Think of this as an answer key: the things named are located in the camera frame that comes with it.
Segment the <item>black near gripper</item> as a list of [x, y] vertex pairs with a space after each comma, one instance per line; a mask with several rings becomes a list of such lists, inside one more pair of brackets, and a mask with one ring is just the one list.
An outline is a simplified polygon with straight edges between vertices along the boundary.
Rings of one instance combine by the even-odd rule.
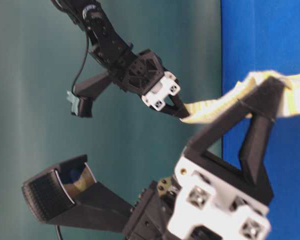
[[180, 189], [175, 176], [143, 189], [122, 231], [125, 239], [185, 240], [195, 228], [205, 227], [223, 240], [264, 240], [271, 231], [269, 220], [247, 204], [235, 211], [219, 208], [214, 188], [183, 187], [179, 193]]

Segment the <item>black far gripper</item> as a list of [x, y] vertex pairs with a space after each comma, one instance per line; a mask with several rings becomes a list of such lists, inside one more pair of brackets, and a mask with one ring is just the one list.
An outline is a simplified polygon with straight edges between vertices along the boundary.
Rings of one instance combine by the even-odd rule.
[[[178, 79], [171, 72], [165, 71], [162, 60], [152, 50], [146, 49], [138, 55], [131, 52], [125, 60], [128, 65], [122, 65], [116, 72], [111, 73], [114, 84], [125, 92], [141, 96], [142, 101], [149, 108], [158, 112], [176, 118], [190, 115], [178, 95], [181, 90]], [[163, 76], [164, 83], [167, 85], [155, 86]], [[165, 102], [166, 97], [170, 98], [173, 105]]]

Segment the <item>black far robot arm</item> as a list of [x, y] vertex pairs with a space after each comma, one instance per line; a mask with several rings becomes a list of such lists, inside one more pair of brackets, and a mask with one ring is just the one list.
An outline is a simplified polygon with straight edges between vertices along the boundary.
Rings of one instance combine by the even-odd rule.
[[[91, 117], [94, 100], [114, 83], [137, 94], [155, 111], [190, 123], [198, 121], [195, 109], [179, 98], [177, 78], [151, 50], [133, 53], [98, 1], [55, 0], [53, 5], [85, 32], [86, 44], [93, 47], [86, 53], [106, 69], [72, 84], [67, 95], [73, 115]], [[263, 160], [284, 88], [278, 76], [257, 72], [206, 107], [202, 123], [207, 127], [188, 142], [175, 166], [180, 190], [167, 223], [168, 234], [184, 240], [204, 227], [223, 240], [267, 237], [273, 191]], [[235, 168], [208, 149], [247, 115], [252, 118], [239, 152], [240, 168]]]

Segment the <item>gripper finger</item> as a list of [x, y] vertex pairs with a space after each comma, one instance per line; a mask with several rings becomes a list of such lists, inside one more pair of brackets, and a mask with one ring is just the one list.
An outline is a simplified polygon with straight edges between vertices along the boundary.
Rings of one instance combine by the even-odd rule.
[[[234, 104], [208, 127], [192, 137], [174, 170], [182, 188], [203, 182], [215, 191], [217, 203], [235, 209], [239, 203], [267, 213], [274, 196], [264, 165], [264, 155], [272, 131], [284, 83], [268, 76], [251, 92], [234, 99]], [[240, 168], [217, 157], [208, 148], [251, 114], [249, 128], [238, 153]]]

